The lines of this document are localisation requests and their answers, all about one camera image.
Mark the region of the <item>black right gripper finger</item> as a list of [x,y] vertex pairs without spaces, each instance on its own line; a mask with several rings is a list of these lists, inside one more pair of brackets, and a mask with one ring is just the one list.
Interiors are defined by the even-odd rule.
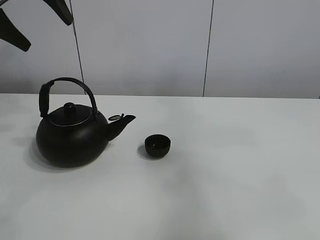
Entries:
[[73,23],[73,15],[64,0],[44,0],[44,2],[67,26],[70,26]]

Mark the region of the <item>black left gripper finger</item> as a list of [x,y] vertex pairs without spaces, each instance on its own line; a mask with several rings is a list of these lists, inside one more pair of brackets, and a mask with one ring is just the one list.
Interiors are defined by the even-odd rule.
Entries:
[[24,52],[31,47],[31,42],[14,26],[2,8],[0,9],[0,38]]

